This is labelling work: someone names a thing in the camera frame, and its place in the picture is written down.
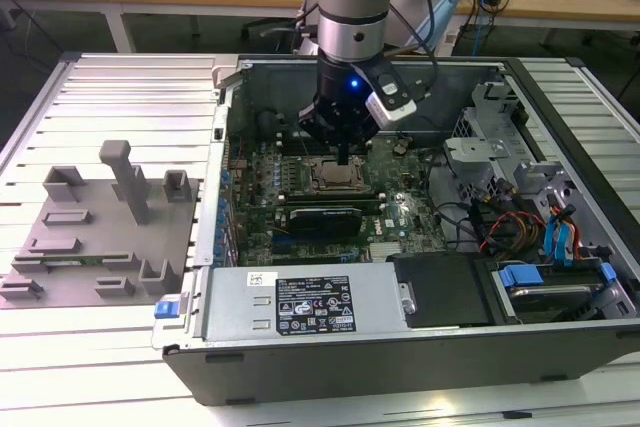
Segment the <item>metal slotted surface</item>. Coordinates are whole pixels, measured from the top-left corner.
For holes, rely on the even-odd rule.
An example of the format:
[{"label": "metal slotted surface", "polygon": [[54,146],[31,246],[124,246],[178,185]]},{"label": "metal slotted surface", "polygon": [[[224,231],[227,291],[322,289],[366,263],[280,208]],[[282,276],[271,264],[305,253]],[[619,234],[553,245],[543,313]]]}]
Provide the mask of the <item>metal slotted surface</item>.
[{"label": "metal slotted surface", "polygon": [[[522,59],[556,111],[640,221],[640,133],[624,108],[585,68],[563,59]],[[527,128],[548,160],[557,157],[530,118]]]},{"label": "metal slotted surface", "polygon": [[[167,168],[177,167],[203,179],[206,158],[193,158],[211,137],[207,94],[201,92],[193,102],[178,101],[171,97],[171,91],[153,101],[132,101],[133,97],[121,94],[136,89],[128,72],[135,72],[135,80],[145,82],[153,77],[164,81],[168,72],[173,72],[169,81],[193,77],[197,82],[202,80],[197,76],[210,76],[211,62],[212,56],[107,55],[85,56],[77,64],[60,67],[60,75],[45,89],[51,95],[45,92],[36,99],[34,106],[42,104],[42,108],[33,112],[26,134],[9,146],[14,158],[0,173],[0,229],[7,228],[0,239],[9,246],[0,247],[0,266],[8,265],[13,256],[11,246],[21,245],[26,227],[38,214],[39,184],[49,168],[47,163],[19,164],[18,157],[27,162],[57,162],[51,151],[67,149],[60,152],[73,156],[76,154],[68,149],[75,148],[81,161],[84,151],[99,147],[113,134],[129,139],[134,147],[132,155],[136,146],[148,148],[139,153],[147,177],[159,177]],[[97,92],[84,91],[85,97],[94,94],[94,100],[67,102],[68,90],[60,91],[67,89],[74,77],[91,77],[92,82],[116,86],[109,87],[110,92],[99,91],[103,93],[97,96]],[[120,96],[121,100],[108,103],[104,101],[107,96]],[[104,115],[96,116],[99,111]],[[118,122],[110,124],[108,119]],[[155,147],[174,157],[171,161],[154,157]],[[38,149],[42,148],[45,157],[40,159]],[[3,161],[0,156],[0,169]],[[78,169],[87,178],[111,175],[100,164],[79,163]],[[200,208],[198,204],[195,218],[200,218]],[[194,224],[192,240],[197,238],[198,226]],[[193,253],[191,247],[188,255]],[[185,282],[191,281],[190,276],[185,275]],[[638,354],[569,382],[207,408],[193,400],[164,364],[160,352],[151,348],[153,322],[153,306],[0,311],[0,425],[84,426],[90,419],[96,427],[178,425],[185,420],[215,427],[586,427],[638,425],[640,418]],[[512,410],[533,417],[505,420],[503,412]]]},{"label": "metal slotted surface", "polygon": [[41,183],[51,166],[76,165],[85,179],[113,178],[98,159],[107,139],[128,140],[129,158],[147,178],[184,169],[203,181],[213,63],[212,55],[83,55],[61,64],[30,135],[0,175],[0,276],[46,199]]}]

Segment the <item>gray plastic base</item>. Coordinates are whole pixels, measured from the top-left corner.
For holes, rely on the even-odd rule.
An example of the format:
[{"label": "gray plastic base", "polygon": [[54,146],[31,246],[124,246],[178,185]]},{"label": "gray plastic base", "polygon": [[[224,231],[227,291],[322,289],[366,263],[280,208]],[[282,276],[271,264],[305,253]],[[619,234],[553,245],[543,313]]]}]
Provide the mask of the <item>gray plastic base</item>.
[{"label": "gray plastic base", "polygon": [[[118,200],[113,180],[74,183],[76,185],[71,187],[71,192],[77,202],[73,199],[54,202],[48,198],[20,254],[38,255],[34,245],[42,245],[49,247],[45,257],[69,256],[75,245],[74,239],[77,239],[80,245],[71,255],[122,254],[129,256],[128,259],[105,261],[104,265],[92,265],[96,262],[91,260],[83,261],[86,265],[61,266],[51,265],[51,262],[46,266],[38,261],[14,262],[14,270],[7,276],[6,285],[16,287],[15,295],[10,291],[12,289],[0,288],[0,291],[5,291],[0,292],[0,308],[151,304],[164,293],[178,292],[193,225],[198,181],[189,179],[189,200],[169,202],[163,181],[147,180],[149,217],[145,225],[137,225],[127,202]],[[50,214],[63,211],[74,215],[86,211],[88,216],[81,217],[87,222],[51,224]],[[163,277],[165,263],[171,272]],[[122,281],[121,290],[112,282],[106,282],[102,287],[107,289],[104,289],[98,283],[98,279],[103,283],[104,278],[124,278],[126,281]],[[29,279],[43,290],[26,289]]]}]

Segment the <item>warning label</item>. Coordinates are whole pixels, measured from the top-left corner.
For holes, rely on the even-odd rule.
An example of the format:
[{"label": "warning label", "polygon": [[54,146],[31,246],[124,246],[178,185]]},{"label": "warning label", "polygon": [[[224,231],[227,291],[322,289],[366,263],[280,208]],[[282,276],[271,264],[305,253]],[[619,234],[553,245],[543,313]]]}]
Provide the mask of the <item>warning label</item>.
[{"label": "warning label", "polygon": [[276,281],[276,330],[280,335],[355,332],[349,277]]}]

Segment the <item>barcode sticker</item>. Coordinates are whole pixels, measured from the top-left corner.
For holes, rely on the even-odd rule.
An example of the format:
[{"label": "barcode sticker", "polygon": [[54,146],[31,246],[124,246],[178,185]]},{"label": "barcode sticker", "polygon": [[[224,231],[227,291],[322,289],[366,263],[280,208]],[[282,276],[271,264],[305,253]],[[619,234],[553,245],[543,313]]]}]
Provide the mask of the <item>barcode sticker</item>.
[{"label": "barcode sticker", "polygon": [[249,287],[273,287],[278,278],[277,272],[248,272],[247,286]]}]

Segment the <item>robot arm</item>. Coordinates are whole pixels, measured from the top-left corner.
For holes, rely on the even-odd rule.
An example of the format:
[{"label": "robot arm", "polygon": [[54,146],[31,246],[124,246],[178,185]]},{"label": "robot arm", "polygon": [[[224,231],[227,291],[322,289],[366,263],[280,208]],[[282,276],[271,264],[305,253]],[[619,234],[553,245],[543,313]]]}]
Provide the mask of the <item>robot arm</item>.
[{"label": "robot arm", "polygon": [[412,93],[382,55],[389,2],[318,1],[318,89],[299,122],[334,147],[341,164],[354,146],[414,113],[424,97],[424,91]]}]

